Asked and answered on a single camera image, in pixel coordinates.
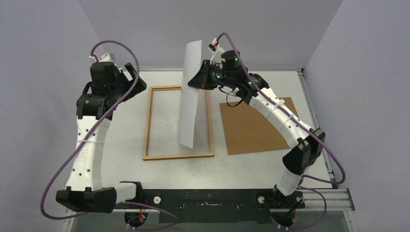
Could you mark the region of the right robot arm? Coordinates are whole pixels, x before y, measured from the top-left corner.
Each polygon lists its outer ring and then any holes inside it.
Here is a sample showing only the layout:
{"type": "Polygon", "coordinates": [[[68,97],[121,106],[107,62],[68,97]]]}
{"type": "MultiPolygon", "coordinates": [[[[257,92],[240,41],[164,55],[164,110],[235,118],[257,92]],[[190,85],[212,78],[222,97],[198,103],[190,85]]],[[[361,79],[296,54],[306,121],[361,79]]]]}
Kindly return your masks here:
{"type": "Polygon", "coordinates": [[[304,199],[299,189],[303,176],[321,155],[325,132],[300,120],[260,75],[242,67],[233,50],[223,52],[218,63],[203,60],[199,71],[189,78],[188,86],[203,90],[228,87],[279,131],[291,150],[282,158],[285,170],[264,203],[271,203],[273,208],[301,207],[304,199]]]}

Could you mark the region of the wooden picture frame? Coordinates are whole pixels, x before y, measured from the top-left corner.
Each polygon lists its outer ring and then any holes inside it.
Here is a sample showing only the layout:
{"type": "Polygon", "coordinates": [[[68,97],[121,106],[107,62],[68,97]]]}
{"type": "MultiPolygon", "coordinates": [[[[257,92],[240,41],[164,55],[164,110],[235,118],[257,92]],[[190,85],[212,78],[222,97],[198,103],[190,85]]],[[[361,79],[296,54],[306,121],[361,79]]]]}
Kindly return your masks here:
{"type": "Polygon", "coordinates": [[[211,106],[210,106],[210,96],[209,92],[205,92],[205,102],[206,102],[206,113],[207,113],[207,132],[206,137],[209,141],[210,151],[206,153],[192,153],[192,154],[175,154],[175,155],[159,155],[159,156],[149,156],[149,142],[150,142],[150,132],[151,132],[151,119],[152,119],[152,108],[153,108],[153,95],[155,91],[173,91],[181,90],[181,86],[156,86],[149,88],[148,95],[148,109],[146,116],[146,128],[144,137],[144,149],[143,149],[143,160],[170,160],[170,159],[192,159],[192,158],[204,158],[213,157],[215,155],[214,141],[213,141],[213,129],[211,120],[211,106]]]}

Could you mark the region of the brown backing board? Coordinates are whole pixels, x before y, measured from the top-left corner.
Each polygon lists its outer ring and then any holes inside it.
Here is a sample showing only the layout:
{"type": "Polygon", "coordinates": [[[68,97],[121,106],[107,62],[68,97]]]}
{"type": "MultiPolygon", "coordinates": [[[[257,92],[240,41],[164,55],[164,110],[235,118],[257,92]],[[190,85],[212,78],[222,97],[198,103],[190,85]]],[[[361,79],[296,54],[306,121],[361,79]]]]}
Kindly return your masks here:
{"type": "Polygon", "coordinates": [[[290,149],[279,131],[257,110],[220,103],[228,155],[290,149]]]}

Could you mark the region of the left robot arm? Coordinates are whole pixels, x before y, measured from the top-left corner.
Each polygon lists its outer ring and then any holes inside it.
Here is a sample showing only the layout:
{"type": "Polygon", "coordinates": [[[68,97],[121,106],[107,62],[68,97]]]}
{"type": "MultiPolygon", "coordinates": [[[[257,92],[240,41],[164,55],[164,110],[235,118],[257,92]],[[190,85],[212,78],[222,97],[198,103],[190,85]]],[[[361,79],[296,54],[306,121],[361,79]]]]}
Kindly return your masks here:
{"type": "Polygon", "coordinates": [[[131,63],[122,68],[112,61],[98,61],[90,67],[88,82],[76,102],[77,147],[66,186],[56,192],[56,201],[75,212],[111,213],[121,201],[132,208],[144,203],[144,194],[136,185],[121,182],[105,187],[101,167],[105,138],[113,111],[146,89],[131,63]]]}

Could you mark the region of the photo print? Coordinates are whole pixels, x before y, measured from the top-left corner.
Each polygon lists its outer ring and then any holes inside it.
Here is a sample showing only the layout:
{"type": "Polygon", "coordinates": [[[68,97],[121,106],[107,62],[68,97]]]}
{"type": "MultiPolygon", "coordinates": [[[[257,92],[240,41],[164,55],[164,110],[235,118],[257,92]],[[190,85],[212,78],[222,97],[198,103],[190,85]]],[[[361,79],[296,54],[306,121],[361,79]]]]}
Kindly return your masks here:
{"type": "Polygon", "coordinates": [[[195,118],[199,97],[199,90],[188,86],[188,82],[199,72],[202,64],[201,58],[201,40],[186,44],[177,134],[178,142],[188,148],[193,148],[195,118]]]}

